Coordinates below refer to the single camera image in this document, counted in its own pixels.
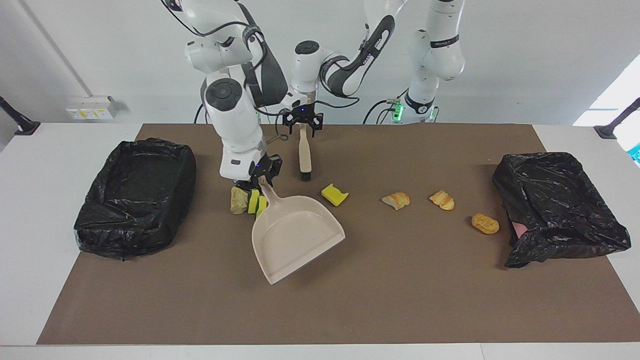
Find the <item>window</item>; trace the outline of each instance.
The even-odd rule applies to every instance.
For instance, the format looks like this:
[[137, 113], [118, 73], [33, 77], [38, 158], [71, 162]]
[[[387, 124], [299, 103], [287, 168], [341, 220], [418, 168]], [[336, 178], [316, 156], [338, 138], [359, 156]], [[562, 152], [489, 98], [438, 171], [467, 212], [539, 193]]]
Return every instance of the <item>window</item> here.
[[[640, 56], [638, 56], [598, 99], [573, 124], [574, 126], [608, 125], [640, 97]], [[622, 148], [632, 157], [640, 145], [640, 111], [632, 113], [616, 128]]]

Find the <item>dustpan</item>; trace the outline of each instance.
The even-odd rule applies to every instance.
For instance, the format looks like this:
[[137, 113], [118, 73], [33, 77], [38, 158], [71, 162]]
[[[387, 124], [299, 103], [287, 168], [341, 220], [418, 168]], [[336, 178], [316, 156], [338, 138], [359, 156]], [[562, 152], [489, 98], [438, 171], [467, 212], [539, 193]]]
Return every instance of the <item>dustpan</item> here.
[[259, 179], [269, 206], [255, 220], [255, 256], [270, 284], [282, 280], [344, 240], [338, 220], [320, 202], [306, 196], [281, 198]]

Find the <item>bread piece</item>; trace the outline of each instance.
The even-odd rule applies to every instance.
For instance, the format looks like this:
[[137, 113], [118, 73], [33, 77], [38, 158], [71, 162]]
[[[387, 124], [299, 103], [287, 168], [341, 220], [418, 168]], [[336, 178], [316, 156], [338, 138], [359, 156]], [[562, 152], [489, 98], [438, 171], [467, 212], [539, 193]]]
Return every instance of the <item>bread piece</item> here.
[[471, 225], [487, 235], [495, 234], [500, 230], [498, 221], [486, 216], [485, 214], [475, 214], [471, 218]]
[[383, 197], [382, 202], [387, 205], [393, 206], [396, 210], [400, 210], [403, 207], [411, 204], [411, 199], [409, 199], [409, 195], [403, 192], [397, 192]]
[[231, 188], [231, 213], [240, 215], [244, 213], [249, 205], [249, 195], [242, 189], [235, 186]]
[[429, 200], [431, 200], [434, 204], [440, 206], [440, 209], [443, 210], [450, 211], [456, 207], [453, 198], [449, 196], [448, 193], [445, 193], [444, 190], [436, 192], [432, 197], [429, 198]]

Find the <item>white wall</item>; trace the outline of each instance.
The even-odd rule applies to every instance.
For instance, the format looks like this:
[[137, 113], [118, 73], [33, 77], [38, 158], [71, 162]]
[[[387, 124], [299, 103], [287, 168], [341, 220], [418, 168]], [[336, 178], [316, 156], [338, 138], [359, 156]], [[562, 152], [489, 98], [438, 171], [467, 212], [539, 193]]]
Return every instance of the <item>white wall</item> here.
[[[192, 120], [203, 75], [183, 59], [192, 35], [159, 0], [7, 1], [31, 7], [90, 92], [122, 103], [116, 121]], [[314, 39], [351, 56], [364, 35], [362, 0], [243, 3], [287, 77], [299, 41]], [[407, 40], [424, 26], [427, 3], [408, 2], [394, 37], [358, 92], [362, 103], [340, 111], [323, 109], [327, 123], [357, 123], [372, 103], [406, 88]], [[6, 7], [0, 4], [2, 12]], [[441, 86], [439, 121], [572, 124], [640, 53], [634, 41], [640, 37], [639, 10], [635, 0], [468, 0], [461, 25], [467, 68]], [[0, 22], [0, 31], [15, 37], [0, 40], [0, 86], [4, 91], [5, 84], [14, 85], [5, 97], [29, 111], [33, 102], [56, 106], [54, 115], [43, 119], [67, 120], [58, 109], [64, 107], [60, 98], [81, 95], [81, 88], [68, 73], [58, 78], [60, 70], [47, 61], [50, 54], [43, 55], [37, 41], [23, 34], [29, 26], [11, 17], [6, 13]], [[13, 64], [5, 67], [9, 59]]]
[[0, 111], [0, 151], [11, 141], [14, 131], [15, 123], [7, 114]]

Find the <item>sponge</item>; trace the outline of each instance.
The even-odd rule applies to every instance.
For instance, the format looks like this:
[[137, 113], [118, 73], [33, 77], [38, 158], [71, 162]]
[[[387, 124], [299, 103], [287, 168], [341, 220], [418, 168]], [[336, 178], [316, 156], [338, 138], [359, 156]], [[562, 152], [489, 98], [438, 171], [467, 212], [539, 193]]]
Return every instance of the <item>sponge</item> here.
[[247, 212], [249, 214], [255, 214], [258, 211], [258, 201], [260, 199], [260, 191], [257, 189], [251, 190], [251, 196], [249, 197], [249, 207]]
[[255, 217], [259, 217], [260, 214], [262, 214], [262, 212], [267, 208], [267, 205], [269, 203], [267, 202], [267, 198], [264, 196], [260, 196], [260, 198], [258, 199], [258, 210], [255, 213]]
[[329, 200], [334, 206], [338, 206], [342, 204], [344, 199], [349, 196], [349, 193], [342, 193], [338, 188], [334, 187], [333, 184], [329, 184], [326, 188], [322, 190], [322, 196]]

